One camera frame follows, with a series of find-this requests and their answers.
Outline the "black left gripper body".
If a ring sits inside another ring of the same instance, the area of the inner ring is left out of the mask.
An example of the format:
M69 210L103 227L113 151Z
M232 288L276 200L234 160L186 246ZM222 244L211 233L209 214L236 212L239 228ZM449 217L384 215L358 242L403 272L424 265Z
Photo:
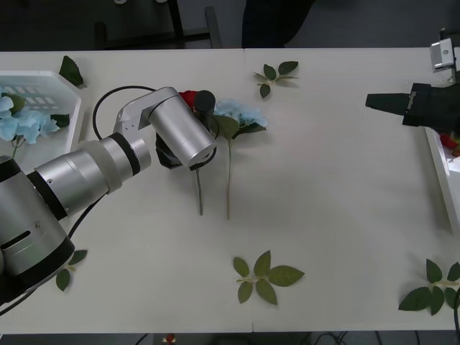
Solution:
M165 144L158 133L155 134L155 152L157 153L158 160L163 167L169 170L181 167L182 163L173 154L170 148Z

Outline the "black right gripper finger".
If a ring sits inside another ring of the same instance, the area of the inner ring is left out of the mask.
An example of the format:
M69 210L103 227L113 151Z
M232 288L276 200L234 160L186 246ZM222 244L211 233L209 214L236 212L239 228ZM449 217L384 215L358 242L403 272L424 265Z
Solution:
M366 105L408 105L408 93L370 93Z
M399 101L366 100L365 106L367 108L399 116L404 116L407 112L407 104L400 103Z

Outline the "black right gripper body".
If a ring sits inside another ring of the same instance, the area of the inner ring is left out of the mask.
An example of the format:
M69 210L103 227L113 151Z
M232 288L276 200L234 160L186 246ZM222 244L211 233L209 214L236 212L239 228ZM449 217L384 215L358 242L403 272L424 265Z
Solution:
M437 132L459 132L459 84L441 88L414 83L402 124Z

